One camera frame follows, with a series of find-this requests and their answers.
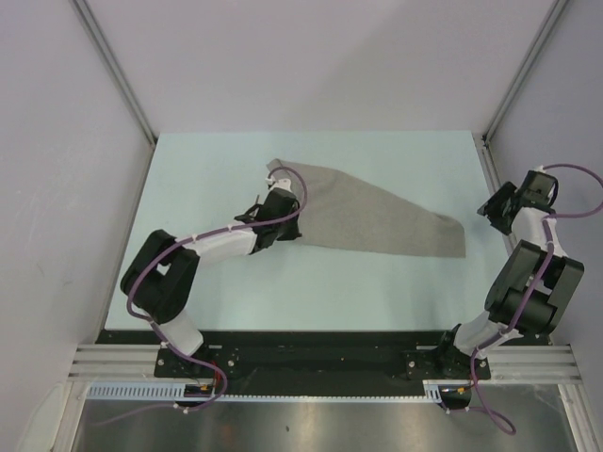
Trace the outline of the aluminium corner post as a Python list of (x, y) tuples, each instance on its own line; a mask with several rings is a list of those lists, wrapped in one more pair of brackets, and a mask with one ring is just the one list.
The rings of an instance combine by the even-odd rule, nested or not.
[(84, 31), (87, 33), (92, 46), (102, 61), (116, 90), (122, 97), (126, 108), (132, 115), (138, 129), (151, 148), (154, 149), (158, 142), (158, 137), (153, 131), (152, 125), (140, 104), (139, 98), (133, 90), (121, 63), (106, 37), (106, 33), (90, 6), (90, 3), (86, 0), (70, 0), (69, 4), (73, 8)]
[(520, 94), (521, 89), (535, 69), (541, 54), (555, 34), (564, 13), (572, 4), (573, 1), (570, 0), (555, 0), (552, 2), (545, 18), (539, 25), (537, 32), (530, 43), (527, 53), (519, 64), (511, 84), (506, 89), (491, 120), (489, 120), (484, 132), (481, 134), (481, 139), (485, 144), (489, 144), (496, 135), (499, 126), (504, 121), (517, 96)]

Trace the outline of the grey cloth napkin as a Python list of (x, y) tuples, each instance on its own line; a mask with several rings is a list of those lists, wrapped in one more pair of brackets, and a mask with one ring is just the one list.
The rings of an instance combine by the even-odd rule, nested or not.
[(338, 169), (273, 159), (267, 168), (287, 178), (297, 197), (308, 196), (299, 215), (298, 243), (418, 257), (464, 258), (464, 227), (385, 189)]

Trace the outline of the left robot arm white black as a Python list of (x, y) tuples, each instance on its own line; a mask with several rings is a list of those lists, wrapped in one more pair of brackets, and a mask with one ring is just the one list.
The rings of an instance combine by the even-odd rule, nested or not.
[(298, 217), (306, 203), (306, 195), (298, 199), (274, 185), (262, 203), (225, 227), (180, 239), (159, 229), (147, 237), (120, 282), (126, 310), (175, 350), (174, 362), (186, 375), (198, 376), (208, 365), (203, 334), (186, 312), (198, 269), (300, 238)]

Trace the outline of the right aluminium corner post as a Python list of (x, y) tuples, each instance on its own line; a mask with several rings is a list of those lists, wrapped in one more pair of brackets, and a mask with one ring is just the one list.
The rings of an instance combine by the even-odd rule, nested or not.
[(573, 1), (570, 0), (555, 0), (552, 2), (545, 18), (539, 25), (537, 32), (530, 43), (527, 53), (519, 64), (511, 84), (506, 89), (491, 120), (489, 120), (484, 132), (481, 134), (481, 139), (485, 144), (489, 144), (496, 135), (499, 126), (504, 121), (517, 96), (520, 94), (521, 89), (535, 69), (541, 54), (555, 34), (564, 13), (572, 4)]

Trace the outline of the left aluminium corner post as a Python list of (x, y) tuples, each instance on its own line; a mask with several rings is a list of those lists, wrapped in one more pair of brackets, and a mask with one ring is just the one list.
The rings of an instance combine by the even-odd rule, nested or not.
[(116, 90), (122, 97), (126, 108), (132, 115), (138, 129), (151, 148), (154, 149), (158, 142), (158, 137), (153, 131), (152, 125), (140, 104), (139, 98), (133, 90), (121, 63), (106, 37), (106, 33), (90, 6), (90, 3), (86, 0), (70, 0), (69, 4), (73, 8), (84, 31), (87, 33), (92, 46), (102, 61)]

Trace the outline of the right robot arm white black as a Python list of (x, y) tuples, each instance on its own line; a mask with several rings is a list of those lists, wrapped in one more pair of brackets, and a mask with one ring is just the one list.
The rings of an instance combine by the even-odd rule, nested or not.
[(520, 186), (505, 183), (478, 210), (490, 225), (517, 240), (484, 302), (469, 323), (446, 332), (434, 350), (436, 370), (446, 379), (467, 379), (477, 360), (510, 340), (548, 334), (560, 323), (584, 273), (557, 235), (560, 184), (544, 168), (530, 170)]

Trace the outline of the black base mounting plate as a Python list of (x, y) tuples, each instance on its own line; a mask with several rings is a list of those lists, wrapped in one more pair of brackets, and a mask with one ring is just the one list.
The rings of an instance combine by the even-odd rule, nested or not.
[(490, 379), (448, 331), (209, 331), (189, 362), (155, 354), (153, 374), (188, 379), (198, 393), (216, 384), (230, 396), (417, 396), (423, 381)]

